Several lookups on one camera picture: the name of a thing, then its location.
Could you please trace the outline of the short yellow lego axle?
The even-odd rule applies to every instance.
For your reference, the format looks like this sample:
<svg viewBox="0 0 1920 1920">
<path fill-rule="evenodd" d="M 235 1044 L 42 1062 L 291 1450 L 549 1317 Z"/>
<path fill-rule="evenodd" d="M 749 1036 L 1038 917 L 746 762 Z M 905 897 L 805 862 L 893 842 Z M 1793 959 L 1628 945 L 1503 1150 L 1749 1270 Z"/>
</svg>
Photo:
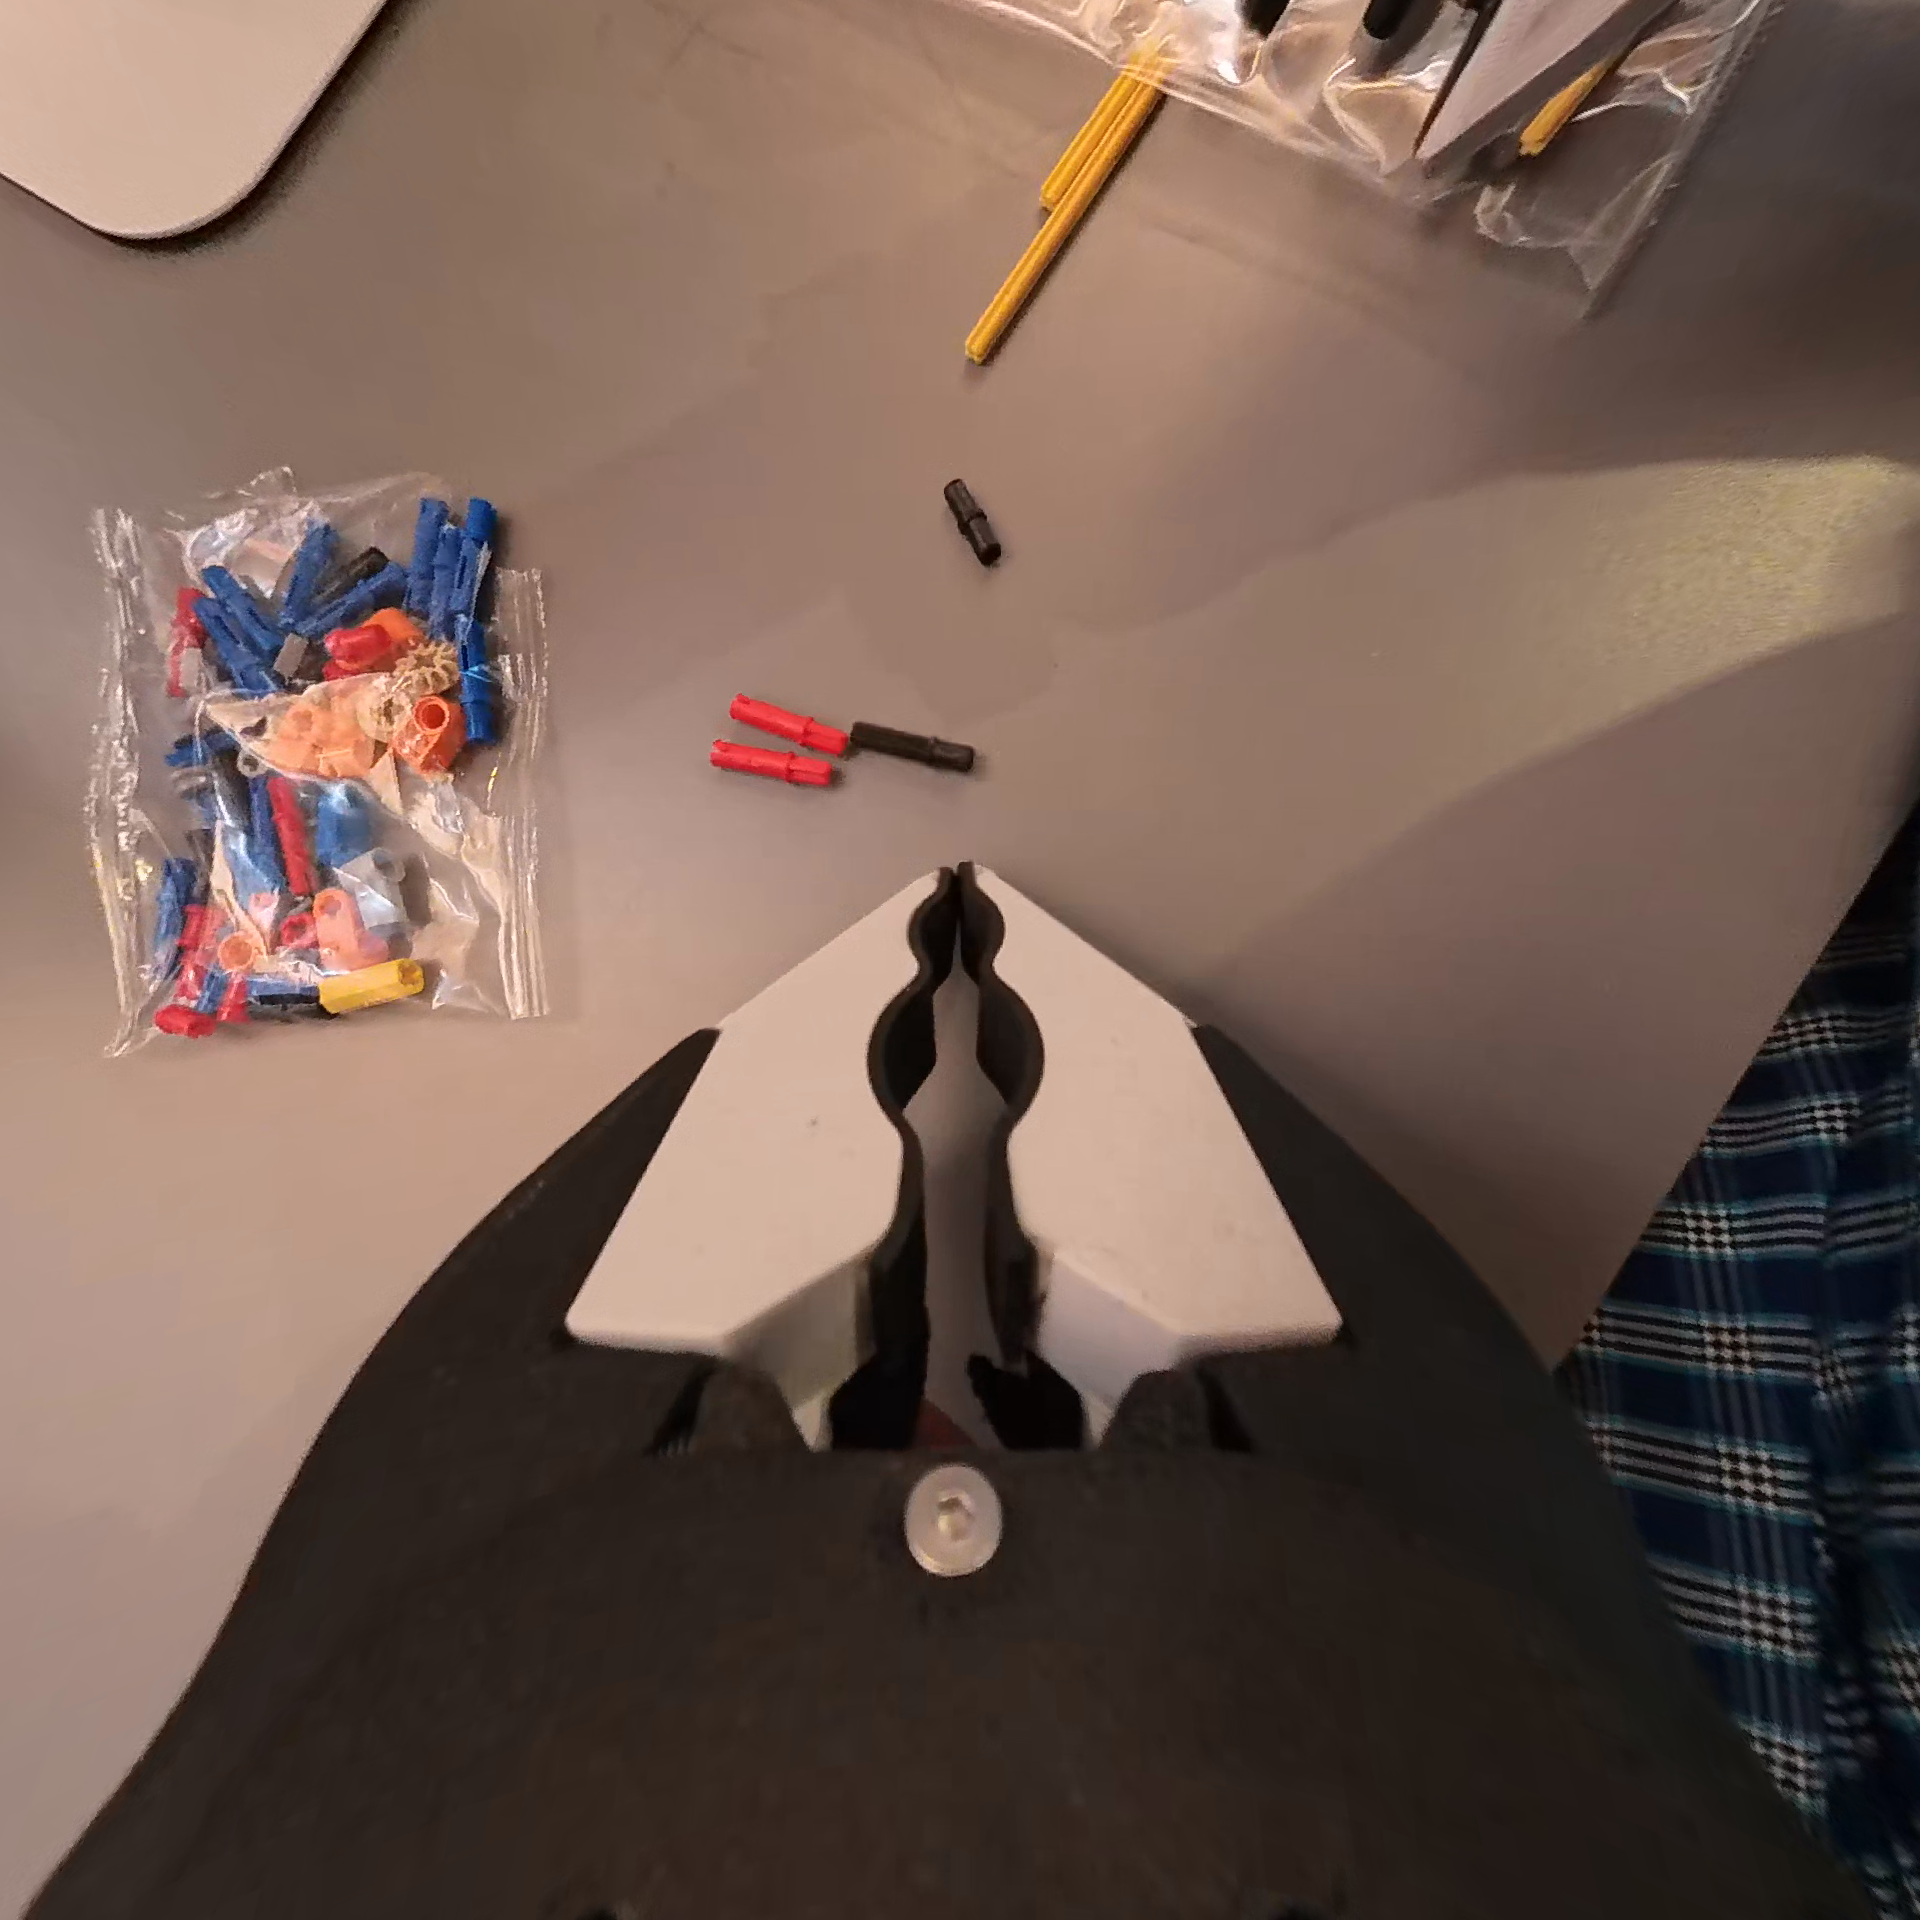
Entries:
<svg viewBox="0 0 1920 1920">
<path fill-rule="evenodd" d="M 1116 70 L 1087 118 L 1069 140 L 1063 157 L 1050 166 L 1038 184 L 1038 212 L 1050 213 L 1090 167 L 1095 153 L 1109 134 L 1135 140 L 1147 118 L 1160 103 L 1160 79 L 1167 73 L 1164 34 L 1140 41 L 1128 60 Z"/>
</svg>

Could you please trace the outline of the blue plaid shirt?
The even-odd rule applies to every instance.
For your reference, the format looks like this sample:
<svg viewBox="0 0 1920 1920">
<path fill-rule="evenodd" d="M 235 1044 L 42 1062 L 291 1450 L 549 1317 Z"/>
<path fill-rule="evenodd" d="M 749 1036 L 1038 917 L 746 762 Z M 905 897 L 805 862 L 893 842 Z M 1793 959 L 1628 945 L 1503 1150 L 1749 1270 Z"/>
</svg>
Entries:
<svg viewBox="0 0 1920 1920">
<path fill-rule="evenodd" d="M 1914 1916 L 1914 813 L 1557 1375 L 1720 1708 Z"/>
</svg>

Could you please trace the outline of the bag of coloured lego pieces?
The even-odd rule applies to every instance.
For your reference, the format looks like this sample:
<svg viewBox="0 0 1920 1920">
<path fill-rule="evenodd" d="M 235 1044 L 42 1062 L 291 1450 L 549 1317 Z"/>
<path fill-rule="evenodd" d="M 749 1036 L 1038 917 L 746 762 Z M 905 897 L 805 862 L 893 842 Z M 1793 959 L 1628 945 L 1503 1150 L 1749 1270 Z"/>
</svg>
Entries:
<svg viewBox="0 0 1920 1920">
<path fill-rule="evenodd" d="M 543 585 L 426 471 L 98 506 L 85 853 L 107 1058 L 366 1013 L 549 1011 Z"/>
</svg>

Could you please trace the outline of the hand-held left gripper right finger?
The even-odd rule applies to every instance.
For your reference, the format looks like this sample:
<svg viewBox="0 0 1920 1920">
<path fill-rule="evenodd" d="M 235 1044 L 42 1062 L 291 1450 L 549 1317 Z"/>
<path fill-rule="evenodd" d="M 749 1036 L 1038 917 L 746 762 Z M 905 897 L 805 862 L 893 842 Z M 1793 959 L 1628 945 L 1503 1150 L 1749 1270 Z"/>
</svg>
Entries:
<svg viewBox="0 0 1920 1920">
<path fill-rule="evenodd" d="M 1080 1448 L 1147 1375 L 1338 1338 L 1196 1026 L 979 862 L 959 910 L 1002 1101 L 982 1195 L 995 1353 L 967 1362 L 995 1440 Z"/>
</svg>

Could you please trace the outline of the yellow lego axle in bag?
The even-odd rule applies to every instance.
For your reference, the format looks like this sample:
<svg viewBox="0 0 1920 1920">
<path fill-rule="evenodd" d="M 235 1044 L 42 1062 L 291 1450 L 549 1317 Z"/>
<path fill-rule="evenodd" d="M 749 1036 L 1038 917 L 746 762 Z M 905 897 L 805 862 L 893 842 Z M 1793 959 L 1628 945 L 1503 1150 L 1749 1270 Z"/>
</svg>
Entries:
<svg viewBox="0 0 1920 1920">
<path fill-rule="evenodd" d="M 1596 60 L 1564 84 L 1519 131 L 1515 157 L 1535 158 L 1567 131 L 1567 125 L 1581 113 L 1593 90 L 1612 73 L 1615 60 Z"/>
</svg>

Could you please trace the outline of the clear bag of black parts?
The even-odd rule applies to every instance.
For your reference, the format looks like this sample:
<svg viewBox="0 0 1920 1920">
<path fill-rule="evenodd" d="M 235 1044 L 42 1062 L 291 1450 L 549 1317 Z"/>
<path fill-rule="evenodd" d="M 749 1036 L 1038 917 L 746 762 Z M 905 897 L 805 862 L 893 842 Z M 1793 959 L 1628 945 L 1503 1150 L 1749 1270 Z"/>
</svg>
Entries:
<svg viewBox="0 0 1920 1920">
<path fill-rule="evenodd" d="M 1160 86 L 1339 180 L 1405 228 L 1536 255 L 1600 300 L 1678 189 L 1778 3 L 1667 3 L 1535 158 L 1515 126 L 1464 166 L 1412 147 L 1491 3 L 979 3 L 1119 70 L 1154 34 Z"/>
</svg>

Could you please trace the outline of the grey flat board corner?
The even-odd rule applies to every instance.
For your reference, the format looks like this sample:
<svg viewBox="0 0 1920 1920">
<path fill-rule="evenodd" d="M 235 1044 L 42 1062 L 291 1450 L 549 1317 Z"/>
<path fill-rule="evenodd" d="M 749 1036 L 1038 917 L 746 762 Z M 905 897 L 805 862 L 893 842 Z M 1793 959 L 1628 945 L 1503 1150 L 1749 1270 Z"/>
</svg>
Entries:
<svg viewBox="0 0 1920 1920">
<path fill-rule="evenodd" d="M 127 244 L 235 212 L 382 3 L 6 3 L 3 180 Z"/>
</svg>

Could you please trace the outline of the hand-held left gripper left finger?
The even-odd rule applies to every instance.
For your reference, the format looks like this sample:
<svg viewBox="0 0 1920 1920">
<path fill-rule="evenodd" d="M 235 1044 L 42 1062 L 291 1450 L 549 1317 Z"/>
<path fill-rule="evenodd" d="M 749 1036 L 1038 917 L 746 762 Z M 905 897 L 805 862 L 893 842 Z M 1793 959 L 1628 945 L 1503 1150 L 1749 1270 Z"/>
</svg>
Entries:
<svg viewBox="0 0 1920 1920">
<path fill-rule="evenodd" d="M 827 1448 L 831 1398 L 922 1295 L 922 1165 L 904 1108 L 931 1058 L 956 871 L 934 868 L 708 1033 L 676 1111 L 565 1309 L 585 1346 L 769 1378 Z"/>
</svg>

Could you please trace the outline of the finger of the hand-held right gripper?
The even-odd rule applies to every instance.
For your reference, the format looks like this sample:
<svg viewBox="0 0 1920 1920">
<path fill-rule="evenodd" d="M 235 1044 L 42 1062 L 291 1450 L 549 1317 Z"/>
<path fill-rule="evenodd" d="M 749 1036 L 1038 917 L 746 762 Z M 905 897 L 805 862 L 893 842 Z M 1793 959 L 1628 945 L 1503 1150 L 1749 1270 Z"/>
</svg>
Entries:
<svg viewBox="0 0 1920 1920">
<path fill-rule="evenodd" d="M 1412 147 L 1416 166 L 1464 166 L 1555 93 L 1619 54 L 1667 3 L 1491 3 L 1480 12 Z"/>
</svg>

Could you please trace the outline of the long yellow lego axle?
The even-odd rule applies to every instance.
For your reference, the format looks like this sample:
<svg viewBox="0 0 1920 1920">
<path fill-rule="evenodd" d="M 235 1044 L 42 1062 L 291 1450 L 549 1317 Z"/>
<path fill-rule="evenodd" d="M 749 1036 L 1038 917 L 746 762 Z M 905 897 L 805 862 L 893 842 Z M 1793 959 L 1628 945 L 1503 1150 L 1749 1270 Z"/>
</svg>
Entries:
<svg viewBox="0 0 1920 1920">
<path fill-rule="evenodd" d="M 967 332 L 964 355 L 973 368 L 985 368 L 995 355 L 1003 335 L 1014 331 L 1014 323 L 1035 294 L 1050 265 L 1069 248 L 1074 231 L 1080 228 L 1098 196 L 1109 189 L 1116 167 L 1138 144 L 1140 134 L 1135 140 L 1125 140 L 1124 134 L 1109 134 L 1103 147 L 1095 153 L 1090 167 L 1080 176 L 1080 182 L 1069 192 L 1069 196 L 1056 205 L 1056 212 L 1041 213 L 1019 261 L 1014 264 L 1014 270 L 1008 270 L 993 300 L 988 300 L 982 316 L 973 322 L 973 331 Z"/>
</svg>

